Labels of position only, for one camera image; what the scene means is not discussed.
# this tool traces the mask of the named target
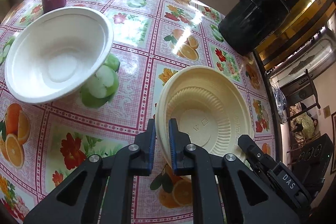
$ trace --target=bolt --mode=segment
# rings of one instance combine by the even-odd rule
[[[99,161],[99,156],[98,155],[91,155],[90,157],[89,157],[89,161],[90,162],[97,162],[97,161]]]
[[[137,144],[131,144],[129,147],[128,147],[129,150],[131,151],[136,151],[139,149],[139,146]]]
[[[187,148],[187,150],[189,150],[189,151],[194,151],[194,150],[196,150],[196,145],[194,145],[194,144],[188,144],[187,146],[186,146],[186,148]]]
[[[228,161],[234,161],[234,160],[236,160],[236,156],[233,155],[233,154],[226,154],[225,158],[226,158]]]

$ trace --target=floral tablecloth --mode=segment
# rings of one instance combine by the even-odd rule
[[[67,0],[73,5],[98,10],[113,25],[119,88],[100,107],[84,102],[80,92],[43,105],[16,100],[4,80],[6,53],[43,14],[41,0],[25,0],[0,25],[0,201],[19,222],[89,155],[110,156],[133,143],[154,116],[164,84],[187,66],[213,67],[236,84],[255,142],[275,157],[260,71],[253,56],[240,56],[219,33],[223,15],[197,0]],[[132,222],[192,223],[191,200],[189,182],[172,174],[157,144],[152,175],[134,178]]]

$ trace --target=bowl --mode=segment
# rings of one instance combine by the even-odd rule
[[[176,118],[179,131],[192,143],[223,157],[235,154],[242,162],[246,156],[238,138],[254,138],[249,108],[238,88],[213,68],[191,66],[174,74],[161,91],[155,113],[157,141],[171,166],[168,121]]]
[[[26,103],[64,97],[98,70],[112,44],[112,25],[102,13],[85,7],[53,10],[13,42],[5,63],[6,85]]]

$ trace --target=patterned fabric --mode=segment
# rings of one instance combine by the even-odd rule
[[[19,222],[89,155],[114,155],[133,143],[155,115],[164,84],[187,66],[213,67],[232,80],[250,109],[256,143],[275,157],[260,71],[253,56],[240,56],[223,39],[219,12],[196,0],[67,0],[67,6],[93,8],[111,21],[111,52],[121,62],[120,84],[116,95],[99,101],[98,108],[88,107],[80,91],[52,103],[28,105],[8,91],[2,56],[0,116],[6,117],[0,128],[6,124],[12,136],[0,136],[0,201]],[[0,50],[42,14],[41,0],[25,0],[12,9],[0,25]],[[177,41],[183,46],[174,50]],[[19,130],[23,137],[17,143]],[[168,185],[153,183],[160,174]],[[132,223],[192,223],[189,189],[172,175],[157,144],[152,175],[134,177]]]

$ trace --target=black cup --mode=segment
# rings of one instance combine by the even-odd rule
[[[285,0],[240,0],[218,28],[240,55],[253,51],[289,15]]]

